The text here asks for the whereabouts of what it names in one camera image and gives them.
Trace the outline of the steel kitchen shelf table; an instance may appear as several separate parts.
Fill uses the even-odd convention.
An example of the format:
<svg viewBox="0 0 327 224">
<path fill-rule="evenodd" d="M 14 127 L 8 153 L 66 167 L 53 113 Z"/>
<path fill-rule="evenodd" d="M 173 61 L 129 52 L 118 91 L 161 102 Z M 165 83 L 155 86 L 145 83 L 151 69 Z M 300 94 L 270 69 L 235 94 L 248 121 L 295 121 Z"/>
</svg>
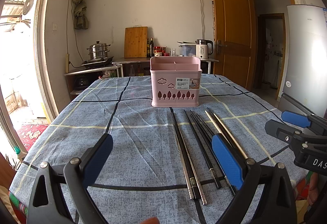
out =
<svg viewBox="0 0 327 224">
<path fill-rule="evenodd" d="M 158 63 L 158 64 L 191 64 L 193 61 L 199 61 L 199 67 L 201 67 L 202 62 L 206 62 L 208 64 L 207 74 L 211 74 L 213 68 L 212 64 L 215 62 L 219 62 L 217 59 L 213 58 L 197 58 L 195 56 L 160 56 L 160 57 L 151 57 L 151 58 L 120 58 L 117 61 L 114 61 L 117 65 L 125 65 L 125 64 L 134 64 L 134 63 Z"/>
</svg>

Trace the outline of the red lidded jar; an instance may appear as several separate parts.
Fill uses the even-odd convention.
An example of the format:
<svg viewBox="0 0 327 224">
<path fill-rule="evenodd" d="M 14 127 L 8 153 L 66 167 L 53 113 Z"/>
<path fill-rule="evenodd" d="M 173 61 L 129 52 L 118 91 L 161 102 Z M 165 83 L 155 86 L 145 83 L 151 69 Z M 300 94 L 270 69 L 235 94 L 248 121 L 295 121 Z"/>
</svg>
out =
<svg viewBox="0 0 327 224">
<path fill-rule="evenodd" d="M 162 48 L 154 47 L 154 56 L 162 56 Z"/>
</svg>

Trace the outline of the plain black chopstick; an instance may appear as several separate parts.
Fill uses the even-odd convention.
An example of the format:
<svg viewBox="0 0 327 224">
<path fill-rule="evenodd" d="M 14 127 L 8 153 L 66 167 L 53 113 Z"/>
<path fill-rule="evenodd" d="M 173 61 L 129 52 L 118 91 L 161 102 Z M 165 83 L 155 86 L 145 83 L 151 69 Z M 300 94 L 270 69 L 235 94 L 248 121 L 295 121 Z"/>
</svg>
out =
<svg viewBox="0 0 327 224">
<path fill-rule="evenodd" d="M 211 132 L 211 130 L 206 129 L 206 124 L 201 121 L 201 119 L 199 118 L 199 115 L 197 113 L 194 113 L 193 111 L 190 111 L 190 114 L 191 114 L 191 117 L 194 119 L 195 124 L 196 124 L 198 130 L 200 131 L 204 141 L 206 142 L 207 147 L 209 148 L 213 158 L 215 159 L 215 162 L 216 162 L 220 172 L 222 173 L 222 176 L 224 177 L 225 182 L 227 183 L 232 195 L 235 196 L 236 190 L 230 184 L 230 182 L 229 182 L 229 180 L 228 180 L 228 178 L 226 176 L 226 173 L 222 169 L 220 162 L 218 161 L 217 157 L 215 156 L 215 153 L 213 152 L 213 149 L 212 149 L 212 137 L 213 137 L 213 135 L 207 133 L 207 132 Z"/>
<path fill-rule="evenodd" d="M 216 186 L 217 189 L 220 189 L 222 187 L 222 185 L 221 185 L 221 183 L 220 183 L 220 181 L 218 179 L 218 176 L 217 176 L 217 174 L 215 172 L 215 169 L 214 169 L 214 167 L 213 167 L 213 165 L 212 165 L 212 163 L 211 163 L 211 161 L 210 161 L 210 159 L 209 159 L 209 157 L 208 157 L 208 155 L 207 155 L 207 153 L 205 151 L 205 148 L 204 148 L 204 146 L 203 146 L 203 144 L 202 144 L 199 136 L 196 133 L 196 130 L 195 130 L 195 128 L 194 128 L 194 126 L 193 126 L 193 124 L 192 124 L 189 116 L 187 115 L 186 111 L 184 111 L 184 113 L 185 113 L 186 118 L 188 120 L 188 123 L 189 123 L 189 125 L 191 127 L 191 130 L 193 132 L 193 135 L 195 136 L 195 139 L 197 141 L 197 144 L 198 144 L 198 146 L 199 146 L 199 148 L 201 150 L 201 153 L 202 153 L 202 155 L 203 155 L 203 157 L 205 159 L 206 165 L 207 165 L 207 167 L 209 169 L 209 173 L 211 174 L 211 177 L 212 177 L 212 179 L 214 181 L 214 184 L 215 184 L 215 186 Z"/>
</svg>

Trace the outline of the white electric kettle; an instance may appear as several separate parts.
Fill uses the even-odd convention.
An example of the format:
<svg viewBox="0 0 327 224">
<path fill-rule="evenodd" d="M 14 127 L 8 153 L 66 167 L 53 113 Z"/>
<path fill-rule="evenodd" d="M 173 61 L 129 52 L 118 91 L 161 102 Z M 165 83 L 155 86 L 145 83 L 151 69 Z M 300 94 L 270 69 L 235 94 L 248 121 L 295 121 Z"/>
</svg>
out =
<svg viewBox="0 0 327 224">
<path fill-rule="evenodd" d="M 196 57 L 199 59 L 208 59 L 213 54 L 214 44 L 211 40 L 196 40 Z"/>
</svg>

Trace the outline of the pink plastic utensil basket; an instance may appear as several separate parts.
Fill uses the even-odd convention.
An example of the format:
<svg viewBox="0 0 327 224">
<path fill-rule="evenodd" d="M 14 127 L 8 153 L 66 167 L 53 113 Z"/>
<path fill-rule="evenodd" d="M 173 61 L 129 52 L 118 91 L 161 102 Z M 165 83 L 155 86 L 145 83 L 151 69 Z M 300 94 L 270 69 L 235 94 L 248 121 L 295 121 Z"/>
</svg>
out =
<svg viewBox="0 0 327 224">
<path fill-rule="evenodd" d="M 199 61 L 191 64 L 151 63 L 154 107 L 197 107 L 202 70 Z"/>
</svg>

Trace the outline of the dark soy sauce bottle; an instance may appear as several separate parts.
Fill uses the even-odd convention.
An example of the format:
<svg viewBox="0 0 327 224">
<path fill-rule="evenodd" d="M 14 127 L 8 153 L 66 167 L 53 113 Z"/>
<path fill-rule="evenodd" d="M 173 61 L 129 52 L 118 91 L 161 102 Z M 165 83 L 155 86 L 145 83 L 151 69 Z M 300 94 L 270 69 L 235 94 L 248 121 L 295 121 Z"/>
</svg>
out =
<svg viewBox="0 0 327 224">
<path fill-rule="evenodd" d="M 153 38 L 150 38 L 150 56 L 153 57 L 154 56 L 154 42 L 153 42 Z"/>
</svg>

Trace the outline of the brown wooden door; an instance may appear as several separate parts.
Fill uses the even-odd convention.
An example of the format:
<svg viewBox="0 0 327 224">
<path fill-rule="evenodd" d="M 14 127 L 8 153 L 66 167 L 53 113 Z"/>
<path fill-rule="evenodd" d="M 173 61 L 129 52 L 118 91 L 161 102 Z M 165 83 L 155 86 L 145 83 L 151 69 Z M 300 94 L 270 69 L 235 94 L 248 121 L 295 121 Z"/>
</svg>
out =
<svg viewBox="0 0 327 224">
<path fill-rule="evenodd" d="M 213 0 L 215 64 L 213 72 L 251 90 L 257 58 L 254 0 Z"/>
</svg>

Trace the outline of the black induction cooker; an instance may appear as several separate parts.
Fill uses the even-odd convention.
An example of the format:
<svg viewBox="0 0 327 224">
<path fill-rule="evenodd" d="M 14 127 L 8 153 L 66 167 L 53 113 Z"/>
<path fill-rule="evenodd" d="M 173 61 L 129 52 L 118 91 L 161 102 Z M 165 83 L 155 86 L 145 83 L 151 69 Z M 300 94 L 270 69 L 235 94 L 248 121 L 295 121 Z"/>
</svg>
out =
<svg viewBox="0 0 327 224">
<path fill-rule="evenodd" d="M 111 65 L 113 62 L 113 56 L 111 57 L 106 57 L 106 58 L 100 58 L 100 59 L 93 59 L 93 60 L 88 60 L 84 61 L 81 66 L 85 68 L 99 68 L 103 66 L 108 66 Z"/>
</svg>

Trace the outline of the clear plastic container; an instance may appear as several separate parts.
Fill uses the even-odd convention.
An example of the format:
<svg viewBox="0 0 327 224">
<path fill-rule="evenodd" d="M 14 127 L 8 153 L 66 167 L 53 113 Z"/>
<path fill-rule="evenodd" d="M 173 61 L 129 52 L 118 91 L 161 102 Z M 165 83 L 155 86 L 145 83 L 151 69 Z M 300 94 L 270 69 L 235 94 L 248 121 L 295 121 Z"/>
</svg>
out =
<svg viewBox="0 0 327 224">
<path fill-rule="evenodd" d="M 180 55 L 182 56 L 195 56 L 196 55 L 196 43 L 178 42 Z"/>
</svg>

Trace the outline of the bamboo cutting board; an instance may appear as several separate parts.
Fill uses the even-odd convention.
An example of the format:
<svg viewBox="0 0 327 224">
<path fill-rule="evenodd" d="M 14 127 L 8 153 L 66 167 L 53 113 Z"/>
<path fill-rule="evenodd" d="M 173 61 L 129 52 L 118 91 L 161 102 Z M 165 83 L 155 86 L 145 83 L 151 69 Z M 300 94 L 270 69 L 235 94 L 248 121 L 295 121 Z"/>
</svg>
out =
<svg viewBox="0 0 327 224">
<path fill-rule="evenodd" d="M 124 58 L 147 57 L 147 27 L 125 28 Z"/>
</svg>

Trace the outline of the black chopstick with steel end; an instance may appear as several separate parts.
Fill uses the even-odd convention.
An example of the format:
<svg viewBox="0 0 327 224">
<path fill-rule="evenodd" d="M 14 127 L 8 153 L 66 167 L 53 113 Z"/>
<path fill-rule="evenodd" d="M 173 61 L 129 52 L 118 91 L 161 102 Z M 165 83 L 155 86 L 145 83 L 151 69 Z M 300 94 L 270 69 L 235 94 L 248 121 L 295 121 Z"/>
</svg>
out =
<svg viewBox="0 0 327 224">
<path fill-rule="evenodd" d="M 170 108 L 170 112 L 172 115 L 172 121 L 173 121 L 174 129 L 176 132 L 176 138 L 177 138 L 176 141 L 177 141 L 178 149 L 180 151 L 181 162 L 182 162 L 183 171 L 184 171 L 184 175 L 185 175 L 185 179 L 186 179 L 186 185 L 187 185 L 187 189 L 188 189 L 188 193 L 189 193 L 189 198 L 192 200 L 195 200 L 195 199 L 197 199 L 197 195 L 196 195 L 196 191 L 195 191 L 197 184 L 194 179 L 193 170 L 192 170 L 191 164 L 189 162 L 188 154 L 186 152 L 186 147 L 185 147 L 185 144 L 184 144 L 181 132 L 180 132 L 180 128 L 177 124 L 176 117 L 175 117 L 175 114 L 174 114 L 174 111 L 172 108 Z"/>
</svg>

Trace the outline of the white refrigerator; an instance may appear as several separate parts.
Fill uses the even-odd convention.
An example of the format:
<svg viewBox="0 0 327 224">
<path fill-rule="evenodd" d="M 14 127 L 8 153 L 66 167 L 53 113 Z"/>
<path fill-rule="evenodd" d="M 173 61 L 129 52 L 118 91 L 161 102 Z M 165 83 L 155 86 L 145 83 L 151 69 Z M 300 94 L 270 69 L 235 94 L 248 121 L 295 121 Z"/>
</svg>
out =
<svg viewBox="0 0 327 224">
<path fill-rule="evenodd" d="M 279 109 L 326 114 L 326 9 L 295 4 L 287 7 L 289 56 Z"/>
</svg>

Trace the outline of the stainless steel steamer pot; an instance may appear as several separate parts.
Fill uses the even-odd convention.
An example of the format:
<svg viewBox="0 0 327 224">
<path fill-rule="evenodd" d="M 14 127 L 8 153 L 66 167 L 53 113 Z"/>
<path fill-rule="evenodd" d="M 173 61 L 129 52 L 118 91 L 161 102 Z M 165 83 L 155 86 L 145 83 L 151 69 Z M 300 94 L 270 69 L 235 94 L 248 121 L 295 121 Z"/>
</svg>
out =
<svg viewBox="0 0 327 224">
<path fill-rule="evenodd" d="M 102 59 L 108 56 L 110 44 L 97 41 L 95 44 L 87 48 L 89 51 L 90 60 Z"/>
</svg>

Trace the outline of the small wooden side shelf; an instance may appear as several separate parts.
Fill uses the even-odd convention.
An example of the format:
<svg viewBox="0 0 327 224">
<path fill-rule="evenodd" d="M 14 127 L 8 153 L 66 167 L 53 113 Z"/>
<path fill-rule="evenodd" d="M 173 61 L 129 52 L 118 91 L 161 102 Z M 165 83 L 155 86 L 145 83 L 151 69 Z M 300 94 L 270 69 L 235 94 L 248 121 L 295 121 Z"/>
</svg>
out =
<svg viewBox="0 0 327 224">
<path fill-rule="evenodd" d="M 87 89 L 94 81 L 105 77 L 123 77 L 122 65 L 105 66 L 66 73 L 68 91 L 72 98 L 78 96 Z"/>
</svg>

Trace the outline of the blue plaid tablecloth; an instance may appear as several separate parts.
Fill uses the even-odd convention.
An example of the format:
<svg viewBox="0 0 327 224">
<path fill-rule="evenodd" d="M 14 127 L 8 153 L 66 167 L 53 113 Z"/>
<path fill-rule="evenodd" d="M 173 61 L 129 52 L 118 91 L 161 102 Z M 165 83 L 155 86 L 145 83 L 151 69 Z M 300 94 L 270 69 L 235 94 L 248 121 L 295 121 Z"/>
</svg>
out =
<svg viewBox="0 0 327 224">
<path fill-rule="evenodd" d="M 42 162 L 67 163 L 81 157 L 104 134 L 114 141 L 95 184 L 88 192 L 109 223 L 215 223 L 232 200 L 227 185 L 217 189 L 184 109 L 174 114 L 207 205 L 192 200 L 169 108 L 152 107 L 151 79 L 123 77 L 95 81 L 75 98 L 36 140 L 11 183 L 10 192 L 27 205 Z M 266 134 L 264 126 L 280 111 L 223 76 L 203 75 L 199 106 L 193 111 L 207 121 L 210 109 L 224 122 L 247 155 L 265 165 L 285 164 L 292 185 L 307 171 L 294 165 L 287 145 Z"/>
</svg>

